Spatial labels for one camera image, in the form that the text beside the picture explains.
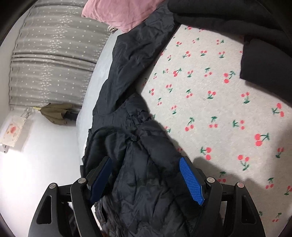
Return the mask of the black puffer jacket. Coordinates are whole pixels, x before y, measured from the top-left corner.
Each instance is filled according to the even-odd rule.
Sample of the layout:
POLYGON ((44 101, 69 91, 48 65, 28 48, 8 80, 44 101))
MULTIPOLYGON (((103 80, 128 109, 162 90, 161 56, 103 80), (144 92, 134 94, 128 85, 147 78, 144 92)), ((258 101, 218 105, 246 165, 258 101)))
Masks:
POLYGON ((118 36, 108 79, 93 109, 81 174, 104 157, 113 170, 95 213, 108 236, 194 236, 201 207, 179 171, 181 154, 153 120, 136 84, 171 39, 167 3, 118 36))

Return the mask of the white mattress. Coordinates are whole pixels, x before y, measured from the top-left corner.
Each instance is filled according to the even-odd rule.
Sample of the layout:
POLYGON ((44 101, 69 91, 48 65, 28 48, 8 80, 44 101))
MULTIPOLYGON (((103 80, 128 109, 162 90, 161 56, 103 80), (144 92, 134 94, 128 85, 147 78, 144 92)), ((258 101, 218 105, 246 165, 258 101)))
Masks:
POLYGON ((99 93, 104 82, 108 79, 110 66, 112 63, 112 52, 116 43, 117 37, 121 35, 118 30, 111 34, 97 60, 94 71, 92 73, 88 88, 83 101, 83 106, 77 118, 77 143, 79 148, 79 158, 82 158, 85 153, 89 129, 93 122, 93 109, 96 105, 99 93))

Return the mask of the cherry print bed sheet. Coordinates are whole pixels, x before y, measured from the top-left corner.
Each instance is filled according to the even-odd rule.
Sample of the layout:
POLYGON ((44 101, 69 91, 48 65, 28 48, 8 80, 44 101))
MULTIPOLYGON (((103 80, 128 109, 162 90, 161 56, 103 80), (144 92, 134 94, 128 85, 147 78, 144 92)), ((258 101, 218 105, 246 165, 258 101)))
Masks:
POLYGON ((144 74, 152 117, 205 175, 243 182, 267 236, 291 217, 291 107, 240 77, 239 38, 182 25, 144 74))

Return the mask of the white floral bag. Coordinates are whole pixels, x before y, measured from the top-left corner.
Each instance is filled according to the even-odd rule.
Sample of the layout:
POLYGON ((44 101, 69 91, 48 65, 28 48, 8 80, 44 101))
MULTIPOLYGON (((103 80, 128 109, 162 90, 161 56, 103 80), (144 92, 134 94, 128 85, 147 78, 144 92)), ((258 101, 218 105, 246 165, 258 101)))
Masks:
POLYGON ((1 152, 22 151, 30 132, 31 123, 25 116, 9 116, 1 127, 1 152))

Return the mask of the olive green cloth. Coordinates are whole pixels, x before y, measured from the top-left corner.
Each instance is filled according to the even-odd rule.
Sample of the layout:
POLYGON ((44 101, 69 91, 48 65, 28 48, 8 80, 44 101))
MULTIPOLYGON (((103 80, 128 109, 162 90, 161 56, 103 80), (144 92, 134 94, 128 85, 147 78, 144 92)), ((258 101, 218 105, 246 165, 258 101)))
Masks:
POLYGON ((70 103, 49 103, 40 109, 40 113, 56 125, 67 125, 69 121, 76 121, 79 114, 74 105, 70 103))

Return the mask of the grey dotted curtain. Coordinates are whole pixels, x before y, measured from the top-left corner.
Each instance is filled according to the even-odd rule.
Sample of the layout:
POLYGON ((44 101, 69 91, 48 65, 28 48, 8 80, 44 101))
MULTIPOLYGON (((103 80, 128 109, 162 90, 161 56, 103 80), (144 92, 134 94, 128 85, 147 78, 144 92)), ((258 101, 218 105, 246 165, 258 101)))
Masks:
POLYGON ((82 17, 85 1, 37 1, 12 53, 9 103, 82 106, 95 65, 109 37, 104 23, 82 17))

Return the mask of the black fleece garment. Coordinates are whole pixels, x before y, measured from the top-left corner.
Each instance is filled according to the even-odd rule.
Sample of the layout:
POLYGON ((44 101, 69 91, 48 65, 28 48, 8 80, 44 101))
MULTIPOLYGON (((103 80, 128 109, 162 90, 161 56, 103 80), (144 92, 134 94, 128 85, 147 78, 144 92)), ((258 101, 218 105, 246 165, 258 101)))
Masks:
POLYGON ((243 37, 240 77, 291 103, 291 41, 258 1, 169 1, 183 25, 243 37))

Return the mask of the pink velvet pillow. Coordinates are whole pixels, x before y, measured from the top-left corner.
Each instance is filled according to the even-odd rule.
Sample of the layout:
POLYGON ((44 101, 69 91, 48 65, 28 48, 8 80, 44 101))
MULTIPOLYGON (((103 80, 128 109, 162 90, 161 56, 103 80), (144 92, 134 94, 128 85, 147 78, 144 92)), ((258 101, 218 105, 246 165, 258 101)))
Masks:
POLYGON ((82 17, 97 20, 126 33, 147 19, 161 3, 161 0, 87 1, 82 17))

